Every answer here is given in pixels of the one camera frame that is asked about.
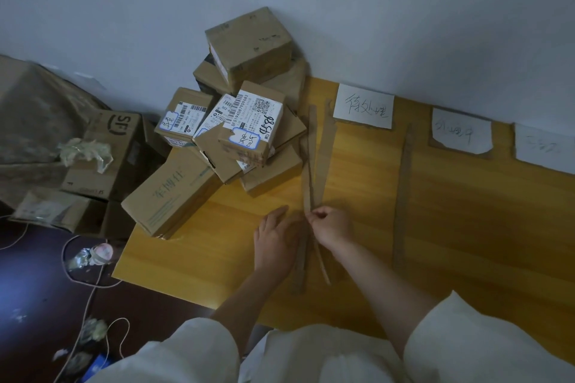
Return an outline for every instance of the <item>floor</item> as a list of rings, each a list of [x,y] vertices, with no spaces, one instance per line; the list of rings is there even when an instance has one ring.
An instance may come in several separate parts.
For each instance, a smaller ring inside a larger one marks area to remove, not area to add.
[[[21,234],[23,224],[0,220],[0,247],[9,245]],[[61,249],[70,234],[30,226],[16,245],[0,251],[0,375],[14,383],[51,382],[65,357],[53,361],[54,353],[70,349],[81,326],[83,311],[91,288],[70,282],[60,263]],[[99,243],[79,238],[67,249],[67,257],[83,247]],[[97,268],[74,276],[94,281]],[[102,284],[114,284],[111,269],[105,271]],[[127,317],[130,332],[122,346],[124,355],[138,351],[147,341],[162,341],[184,321],[209,316],[211,309],[168,295],[122,282],[96,292],[89,314],[107,323]],[[109,333],[111,356],[119,358],[119,343],[126,330],[125,321],[114,324]],[[257,326],[248,345],[269,329]],[[105,343],[97,346],[105,351]]]

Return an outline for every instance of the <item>wooden board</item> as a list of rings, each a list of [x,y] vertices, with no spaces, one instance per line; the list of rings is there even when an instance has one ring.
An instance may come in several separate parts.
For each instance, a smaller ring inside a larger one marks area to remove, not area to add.
[[[308,78],[302,104],[318,110],[338,85]],[[508,124],[493,122],[490,161],[428,146],[430,106],[396,97],[394,128],[337,123],[324,202],[345,208],[356,240],[391,262],[393,216],[407,125],[417,127],[405,232],[406,276],[437,297],[455,289],[479,311],[518,324],[545,348],[575,362],[575,177],[512,157]],[[136,228],[114,276],[215,308],[253,270],[252,233],[272,208],[302,209],[299,178],[255,199],[223,186],[180,229],[160,241]],[[259,322],[279,329],[327,323],[383,336],[348,278],[327,286],[309,258],[306,292],[288,279]]]

